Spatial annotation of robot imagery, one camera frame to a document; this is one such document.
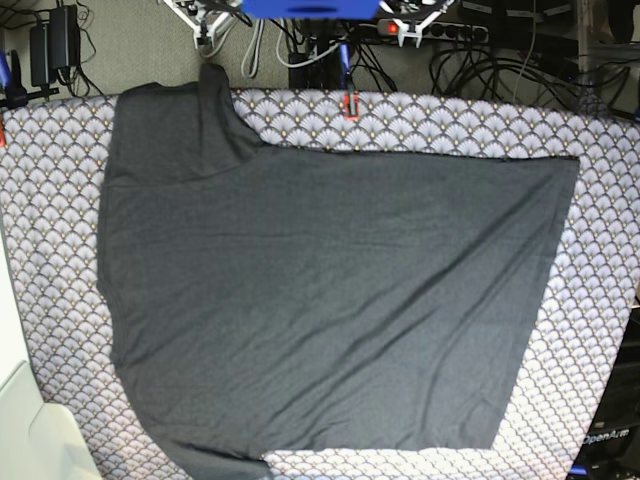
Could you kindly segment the dark grey T-shirt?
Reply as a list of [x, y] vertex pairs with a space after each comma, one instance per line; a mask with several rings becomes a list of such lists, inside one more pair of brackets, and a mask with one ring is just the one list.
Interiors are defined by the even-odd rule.
[[195, 479], [259, 478], [276, 450], [489, 448], [578, 172], [271, 145], [217, 66], [125, 92], [98, 287], [140, 423]]

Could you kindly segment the white power strip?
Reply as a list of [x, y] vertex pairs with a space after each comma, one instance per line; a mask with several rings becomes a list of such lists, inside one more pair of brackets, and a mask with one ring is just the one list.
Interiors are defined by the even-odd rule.
[[[398, 40], [403, 38], [404, 43], [418, 40], [413, 32], [402, 34], [394, 20], [381, 19], [376, 23], [376, 28], [379, 35], [396, 37]], [[487, 44], [490, 34], [485, 26], [434, 21], [422, 30], [422, 39]]]

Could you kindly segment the blue box overhead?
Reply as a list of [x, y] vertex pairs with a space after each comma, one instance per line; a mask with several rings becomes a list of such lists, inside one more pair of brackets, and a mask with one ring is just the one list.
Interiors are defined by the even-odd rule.
[[242, 10], [260, 19], [370, 19], [377, 0], [245, 0]]

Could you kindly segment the red and black clamp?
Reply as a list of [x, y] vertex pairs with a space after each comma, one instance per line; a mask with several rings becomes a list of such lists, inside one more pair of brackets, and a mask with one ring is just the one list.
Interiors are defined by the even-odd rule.
[[360, 118], [359, 96], [357, 91], [347, 91], [343, 100], [344, 115], [347, 120], [356, 121]]

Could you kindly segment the black power adapter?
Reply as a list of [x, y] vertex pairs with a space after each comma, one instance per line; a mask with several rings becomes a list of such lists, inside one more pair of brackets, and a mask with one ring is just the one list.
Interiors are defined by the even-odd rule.
[[37, 20], [29, 30], [29, 48], [32, 86], [69, 86], [72, 70], [81, 64], [77, 6], [61, 4], [46, 21]]

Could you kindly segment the blue clamp left edge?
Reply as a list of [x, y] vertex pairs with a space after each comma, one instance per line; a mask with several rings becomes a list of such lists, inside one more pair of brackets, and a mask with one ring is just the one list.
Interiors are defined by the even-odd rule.
[[1, 106], [15, 109], [27, 102], [26, 89], [22, 85], [22, 73], [19, 56], [16, 50], [1, 52], [1, 93], [4, 99]]

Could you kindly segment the fan-patterned table cloth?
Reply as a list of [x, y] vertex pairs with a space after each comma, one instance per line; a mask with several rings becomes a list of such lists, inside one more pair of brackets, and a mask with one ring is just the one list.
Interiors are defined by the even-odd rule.
[[[580, 170], [543, 302], [491, 448], [329, 449], [267, 455], [278, 479], [562, 479], [596, 412], [639, 282], [639, 130], [569, 113], [367, 93], [238, 90], [262, 139], [323, 150], [575, 157]], [[3, 118], [1, 212], [26, 344], [43, 396], [74, 414], [106, 479], [180, 479], [146, 435], [110, 361], [96, 287], [99, 190], [115, 101], [25, 107]]]

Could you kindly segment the white plastic bin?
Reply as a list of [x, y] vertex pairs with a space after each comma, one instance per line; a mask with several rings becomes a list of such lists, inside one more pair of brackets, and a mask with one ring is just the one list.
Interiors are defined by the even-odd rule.
[[5, 249], [1, 250], [1, 477], [101, 477], [71, 411], [45, 402], [39, 390]]

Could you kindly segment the black OpenArm box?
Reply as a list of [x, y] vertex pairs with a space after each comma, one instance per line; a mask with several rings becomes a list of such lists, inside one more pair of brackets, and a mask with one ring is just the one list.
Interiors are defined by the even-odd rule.
[[634, 305], [604, 394], [567, 475], [639, 477], [639, 306]]

